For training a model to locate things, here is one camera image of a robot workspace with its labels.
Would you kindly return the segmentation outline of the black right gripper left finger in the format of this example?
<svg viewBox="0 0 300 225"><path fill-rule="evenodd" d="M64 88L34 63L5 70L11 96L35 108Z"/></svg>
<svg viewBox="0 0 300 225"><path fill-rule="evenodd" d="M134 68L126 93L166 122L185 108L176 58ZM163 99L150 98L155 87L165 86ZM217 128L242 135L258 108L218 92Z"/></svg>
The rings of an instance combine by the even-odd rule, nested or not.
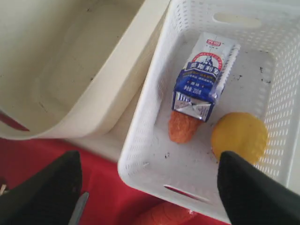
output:
<svg viewBox="0 0 300 225"><path fill-rule="evenodd" d="M2 225L67 225L82 189L78 151L68 151L0 197Z"/></svg>

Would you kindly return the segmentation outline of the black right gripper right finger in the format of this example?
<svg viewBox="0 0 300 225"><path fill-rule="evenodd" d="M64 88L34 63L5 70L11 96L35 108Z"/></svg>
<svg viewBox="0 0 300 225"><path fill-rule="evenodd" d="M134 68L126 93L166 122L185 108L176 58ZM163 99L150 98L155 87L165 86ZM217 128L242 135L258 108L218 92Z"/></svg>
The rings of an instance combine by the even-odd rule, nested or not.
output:
<svg viewBox="0 0 300 225"><path fill-rule="evenodd" d="M232 151L221 154L217 188L233 225L300 223L300 196Z"/></svg>

